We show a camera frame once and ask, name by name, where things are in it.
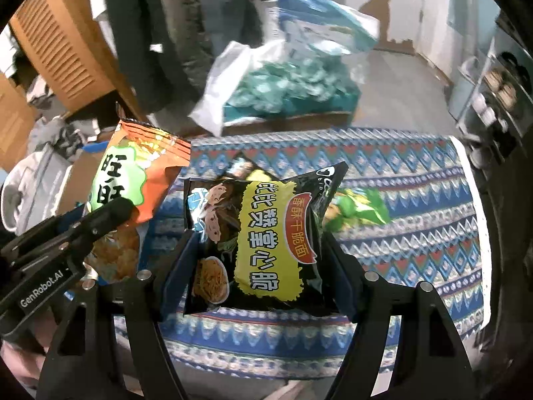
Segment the green snack bag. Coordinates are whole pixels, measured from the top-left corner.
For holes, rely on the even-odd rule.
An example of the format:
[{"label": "green snack bag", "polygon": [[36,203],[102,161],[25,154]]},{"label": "green snack bag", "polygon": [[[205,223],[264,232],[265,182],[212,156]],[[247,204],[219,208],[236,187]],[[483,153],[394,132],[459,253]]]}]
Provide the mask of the green snack bag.
[{"label": "green snack bag", "polygon": [[335,193],[324,216],[323,226],[331,232],[357,225],[391,222],[385,203],[375,189],[346,188]]}]

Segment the plastic bag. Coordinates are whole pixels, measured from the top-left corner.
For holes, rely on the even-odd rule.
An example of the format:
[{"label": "plastic bag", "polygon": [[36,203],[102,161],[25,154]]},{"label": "plastic bag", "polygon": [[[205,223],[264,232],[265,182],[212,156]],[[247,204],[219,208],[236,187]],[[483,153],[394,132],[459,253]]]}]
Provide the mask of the plastic bag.
[{"label": "plastic bag", "polygon": [[300,58],[368,52],[379,39],[379,21],[332,0],[277,0],[279,24],[290,55]]},{"label": "plastic bag", "polygon": [[148,124],[121,120],[94,177],[88,212],[122,196],[135,205],[131,219],[96,241],[86,262],[103,282],[132,277],[147,221],[190,161],[190,144]]},{"label": "plastic bag", "polygon": [[372,49],[379,21],[330,0],[278,6],[285,39],[255,49],[231,42],[215,60],[190,117],[216,136],[223,126],[273,116],[355,111],[364,59],[348,69],[343,57]]},{"label": "plastic bag", "polygon": [[391,222],[387,207],[375,189],[346,188],[335,193],[322,225],[331,232],[358,225],[383,225]]},{"label": "plastic bag", "polygon": [[187,180],[187,227],[202,236],[184,312],[335,312],[320,225],[346,171],[340,163],[283,181]]}]

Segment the blue patterned fabric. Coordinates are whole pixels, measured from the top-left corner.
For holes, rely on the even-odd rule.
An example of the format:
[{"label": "blue patterned fabric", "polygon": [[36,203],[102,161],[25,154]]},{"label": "blue patterned fabric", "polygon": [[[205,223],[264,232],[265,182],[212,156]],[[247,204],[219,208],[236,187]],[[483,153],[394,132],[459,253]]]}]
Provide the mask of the blue patterned fabric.
[{"label": "blue patterned fabric", "polygon": [[[345,161],[345,187],[380,190],[390,224],[337,234],[343,249],[389,282],[436,287],[464,338],[483,322],[478,226],[464,170],[449,139],[383,129],[317,130],[206,138],[193,142],[181,177],[213,178],[239,151],[281,179]],[[148,268],[183,230],[178,179],[150,223]],[[124,332],[123,319],[117,328]],[[161,324],[171,356],[209,372],[241,377],[307,379],[334,376],[354,332],[345,317],[301,311],[215,312]],[[381,371],[394,365],[400,319],[392,317]]]}]

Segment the wooden cabinet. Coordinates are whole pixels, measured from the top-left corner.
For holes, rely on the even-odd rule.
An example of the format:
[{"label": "wooden cabinet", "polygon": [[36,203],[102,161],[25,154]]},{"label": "wooden cabinet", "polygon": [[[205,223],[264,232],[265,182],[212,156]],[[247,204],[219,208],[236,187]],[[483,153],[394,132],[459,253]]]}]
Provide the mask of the wooden cabinet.
[{"label": "wooden cabinet", "polygon": [[136,118],[146,119],[92,20],[89,0],[25,0],[10,25],[67,116],[116,90]]},{"label": "wooden cabinet", "polygon": [[0,167],[7,172],[26,156],[28,135],[37,112],[28,105],[22,88],[0,72]]}]

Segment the dark pants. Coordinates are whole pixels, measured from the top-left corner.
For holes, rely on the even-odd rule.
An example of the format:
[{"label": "dark pants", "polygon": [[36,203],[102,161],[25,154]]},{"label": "dark pants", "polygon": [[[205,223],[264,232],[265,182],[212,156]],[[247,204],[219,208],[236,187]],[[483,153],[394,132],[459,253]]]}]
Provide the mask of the dark pants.
[{"label": "dark pants", "polygon": [[[173,103],[172,111],[186,116],[198,92],[187,79],[166,28],[161,0],[106,0],[113,29],[118,63],[135,89],[146,113],[156,112]],[[163,52],[150,51],[161,44]]]},{"label": "dark pants", "polygon": [[211,43],[202,26],[202,8],[198,0],[161,0],[166,26],[176,53],[189,80],[204,90],[211,68]]},{"label": "dark pants", "polygon": [[252,46],[261,44],[261,27],[255,8],[248,0],[200,0],[205,30],[220,55],[230,41]]}]

